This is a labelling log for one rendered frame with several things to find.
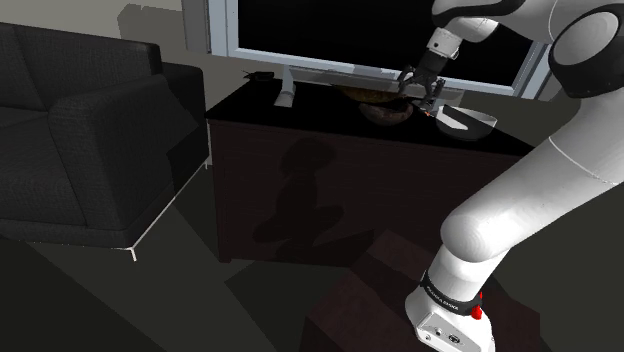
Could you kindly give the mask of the silver framed television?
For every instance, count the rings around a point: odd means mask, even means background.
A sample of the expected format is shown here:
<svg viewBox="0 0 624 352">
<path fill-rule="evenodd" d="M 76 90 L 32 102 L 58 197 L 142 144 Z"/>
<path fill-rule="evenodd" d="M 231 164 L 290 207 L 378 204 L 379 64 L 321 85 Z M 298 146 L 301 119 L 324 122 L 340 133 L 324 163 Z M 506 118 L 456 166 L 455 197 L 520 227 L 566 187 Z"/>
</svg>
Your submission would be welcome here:
<svg viewBox="0 0 624 352">
<path fill-rule="evenodd" d="M 297 81 L 394 91 L 434 33 L 434 0 L 205 0 L 212 54 L 285 65 Z M 475 91 L 535 99 L 548 47 L 500 26 L 461 43 L 440 76 L 443 99 Z"/>
</svg>

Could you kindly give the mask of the dark grey sofa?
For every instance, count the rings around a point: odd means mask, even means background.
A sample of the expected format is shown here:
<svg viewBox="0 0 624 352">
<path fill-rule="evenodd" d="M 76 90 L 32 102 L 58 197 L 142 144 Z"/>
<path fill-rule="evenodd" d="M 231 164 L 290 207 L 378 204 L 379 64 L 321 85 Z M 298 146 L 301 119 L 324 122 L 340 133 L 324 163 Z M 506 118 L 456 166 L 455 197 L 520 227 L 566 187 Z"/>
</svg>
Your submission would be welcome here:
<svg viewBox="0 0 624 352">
<path fill-rule="evenodd" d="M 209 156 L 201 69 L 0 22 L 0 239 L 133 251 Z"/>
</svg>

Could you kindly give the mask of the dark wooden cabinet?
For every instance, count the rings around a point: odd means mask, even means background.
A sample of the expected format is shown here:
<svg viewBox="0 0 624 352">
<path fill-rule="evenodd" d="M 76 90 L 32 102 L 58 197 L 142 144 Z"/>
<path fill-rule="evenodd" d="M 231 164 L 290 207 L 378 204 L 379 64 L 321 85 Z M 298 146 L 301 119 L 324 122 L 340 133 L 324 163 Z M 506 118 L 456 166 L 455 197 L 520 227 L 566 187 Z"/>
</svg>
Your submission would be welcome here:
<svg viewBox="0 0 624 352">
<path fill-rule="evenodd" d="M 218 255 L 351 265 L 383 232 L 436 252 L 444 218 L 529 152 L 501 131 L 453 139 L 416 113 L 368 121 L 334 88 L 250 81 L 210 108 Z"/>
</svg>

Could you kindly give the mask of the dark brown bowl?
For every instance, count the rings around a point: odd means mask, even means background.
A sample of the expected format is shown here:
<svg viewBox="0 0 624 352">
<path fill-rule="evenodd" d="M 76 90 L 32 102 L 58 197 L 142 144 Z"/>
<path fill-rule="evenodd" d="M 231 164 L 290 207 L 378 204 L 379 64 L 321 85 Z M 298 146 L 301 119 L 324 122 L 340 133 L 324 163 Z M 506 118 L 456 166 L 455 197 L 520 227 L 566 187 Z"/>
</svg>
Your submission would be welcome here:
<svg viewBox="0 0 624 352">
<path fill-rule="evenodd" d="M 362 115 L 370 122 L 379 126 L 394 126 L 406 121 L 413 114 L 413 105 L 402 102 L 397 109 L 360 103 L 358 106 Z"/>
</svg>

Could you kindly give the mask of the shallow tan wooden bowl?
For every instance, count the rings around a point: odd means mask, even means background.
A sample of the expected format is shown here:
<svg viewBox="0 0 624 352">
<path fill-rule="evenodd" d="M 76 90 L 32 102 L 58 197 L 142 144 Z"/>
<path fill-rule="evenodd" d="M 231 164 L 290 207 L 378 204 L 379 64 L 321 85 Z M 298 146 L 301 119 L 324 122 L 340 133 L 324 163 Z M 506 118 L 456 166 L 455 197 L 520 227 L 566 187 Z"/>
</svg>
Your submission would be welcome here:
<svg viewBox="0 0 624 352">
<path fill-rule="evenodd" d="M 355 101 L 367 104 L 388 103 L 397 99 L 405 98 L 405 95 L 388 91 L 378 91 L 342 85 L 333 85 L 333 88 L 336 88 L 341 93 Z"/>
</svg>

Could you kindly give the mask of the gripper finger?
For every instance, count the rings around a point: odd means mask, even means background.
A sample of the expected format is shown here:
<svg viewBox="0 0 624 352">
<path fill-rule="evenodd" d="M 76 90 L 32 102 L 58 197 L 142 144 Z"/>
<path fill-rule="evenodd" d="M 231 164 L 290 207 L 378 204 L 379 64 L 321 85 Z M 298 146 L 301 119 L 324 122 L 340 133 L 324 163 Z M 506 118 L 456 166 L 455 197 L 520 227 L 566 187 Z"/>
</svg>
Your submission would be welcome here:
<svg viewBox="0 0 624 352">
<path fill-rule="evenodd" d="M 414 74 L 413 68 L 404 68 L 397 78 L 399 95 L 403 95 L 406 87 L 412 83 L 412 77 Z"/>
<path fill-rule="evenodd" d="M 443 78 L 429 77 L 425 79 L 425 96 L 420 101 L 421 110 L 432 110 L 439 95 L 444 88 L 445 80 Z"/>
</svg>

